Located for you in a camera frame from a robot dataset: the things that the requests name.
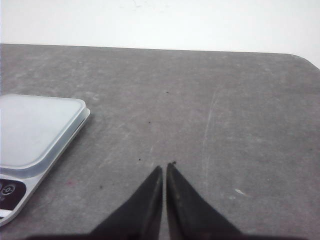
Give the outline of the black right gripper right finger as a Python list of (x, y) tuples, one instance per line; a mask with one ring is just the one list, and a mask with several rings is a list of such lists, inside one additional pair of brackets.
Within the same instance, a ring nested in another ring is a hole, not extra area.
[(172, 163), (166, 169), (166, 206), (172, 240), (233, 240), (244, 237), (200, 196)]

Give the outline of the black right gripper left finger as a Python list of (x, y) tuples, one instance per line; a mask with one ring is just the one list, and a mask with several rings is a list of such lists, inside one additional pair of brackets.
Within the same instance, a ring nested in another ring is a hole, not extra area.
[(163, 170), (157, 166), (91, 235), (102, 240), (158, 240), (162, 210)]

